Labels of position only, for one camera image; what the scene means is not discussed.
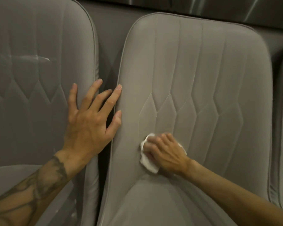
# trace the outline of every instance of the hand holding white cloth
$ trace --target hand holding white cloth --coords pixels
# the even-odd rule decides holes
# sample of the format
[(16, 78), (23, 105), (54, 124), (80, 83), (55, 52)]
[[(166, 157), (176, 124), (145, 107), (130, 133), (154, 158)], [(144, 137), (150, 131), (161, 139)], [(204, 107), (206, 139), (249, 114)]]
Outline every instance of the hand holding white cloth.
[(143, 142), (141, 142), (141, 164), (150, 172), (157, 174), (159, 167), (156, 166), (145, 154), (144, 154), (144, 144), (147, 142), (148, 137), (150, 136), (155, 136), (154, 133), (150, 133), (149, 135), (147, 135), (147, 137), (145, 138), (145, 140)]

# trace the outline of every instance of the bare forearm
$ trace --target bare forearm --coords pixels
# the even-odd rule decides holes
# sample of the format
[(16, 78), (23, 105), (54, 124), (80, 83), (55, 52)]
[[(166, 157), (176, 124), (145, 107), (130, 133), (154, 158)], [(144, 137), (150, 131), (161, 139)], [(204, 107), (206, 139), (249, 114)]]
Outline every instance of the bare forearm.
[(189, 161), (183, 176), (210, 196), (239, 226), (283, 226), (283, 210), (201, 166)]
[(0, 226), (34, 225), (51, 201), (81, 169), (64, 151), (0, 196)]

